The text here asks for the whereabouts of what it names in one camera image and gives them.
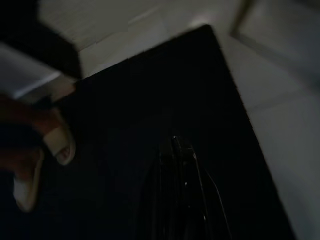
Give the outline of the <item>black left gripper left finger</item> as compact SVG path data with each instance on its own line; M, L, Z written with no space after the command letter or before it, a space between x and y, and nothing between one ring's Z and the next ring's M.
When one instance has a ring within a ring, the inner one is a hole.
M157 152L152 166L151 239L175 238L175 168L170 153Z

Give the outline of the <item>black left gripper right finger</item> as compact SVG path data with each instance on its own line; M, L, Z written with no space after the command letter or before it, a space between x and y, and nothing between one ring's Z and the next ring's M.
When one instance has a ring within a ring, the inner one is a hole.
M178 180L178 236L181 240L211 240L208 208L197 156L181 136L172 139Z

